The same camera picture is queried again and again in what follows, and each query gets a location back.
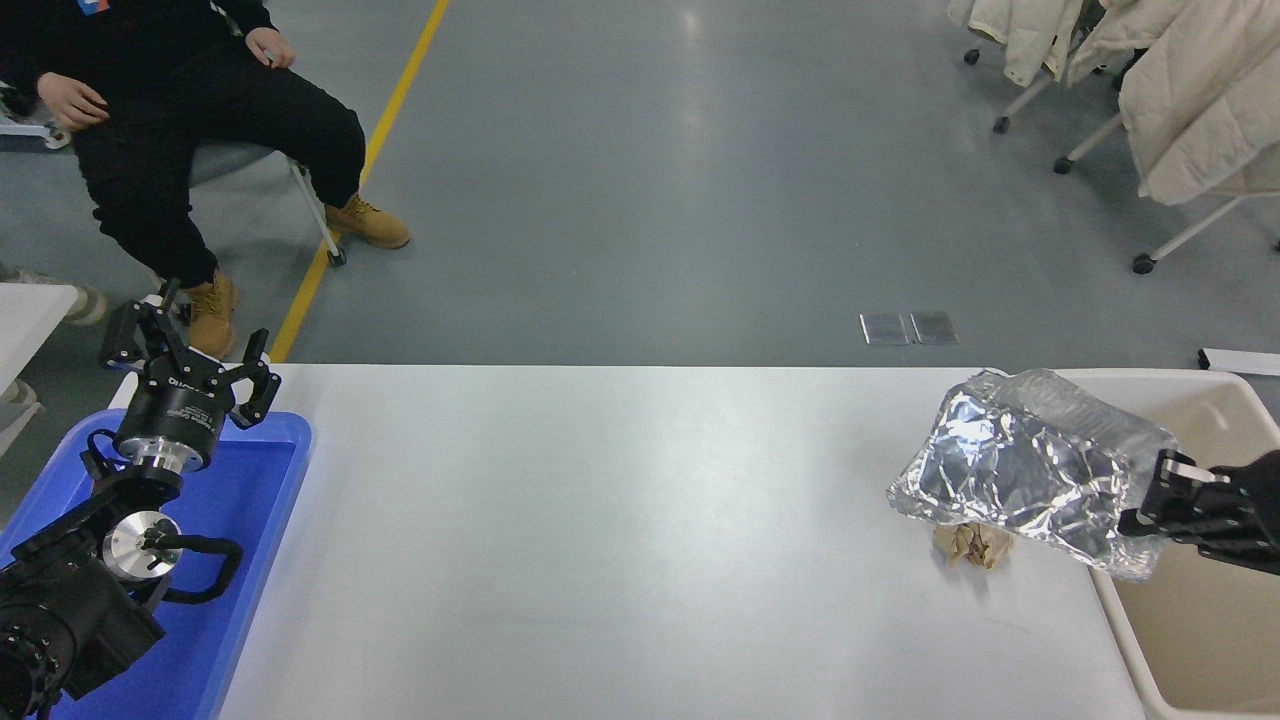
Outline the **person's left hand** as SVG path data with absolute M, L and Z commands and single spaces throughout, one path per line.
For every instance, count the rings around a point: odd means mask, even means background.
M 294 64 L 296 50 L 283 33 L 271 27 L 257 27 L 244 35 L 244 44 L 259 63 L 269 69 L 284 70 Z

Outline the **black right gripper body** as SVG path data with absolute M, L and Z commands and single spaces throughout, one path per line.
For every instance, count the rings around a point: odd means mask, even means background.
M 1279 574 L 1279 451 L 1267 452 L 1244 466 L 1216 466 L 1215 473 L 1229 478 L 1247 496 L 1252 510 L 1252 550 L 1216 550 L 1215 559 L 1267 574 Z

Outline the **person's right hand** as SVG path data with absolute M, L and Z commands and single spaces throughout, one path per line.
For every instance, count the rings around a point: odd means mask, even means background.
M 86 83 L 58 73 L 36 81 L 38 99 L 65 131 L 78 133 L 110 119 L 106 100 Z

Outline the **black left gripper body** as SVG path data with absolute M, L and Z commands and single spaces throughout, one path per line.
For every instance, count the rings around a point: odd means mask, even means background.
M 214 388 L 193 386 L 170 373 L 141 374 L 118 427 L 113 447 L 131 461 L 183 450 L 186 461 L 210 461 L 236 396 L 224 380 Z

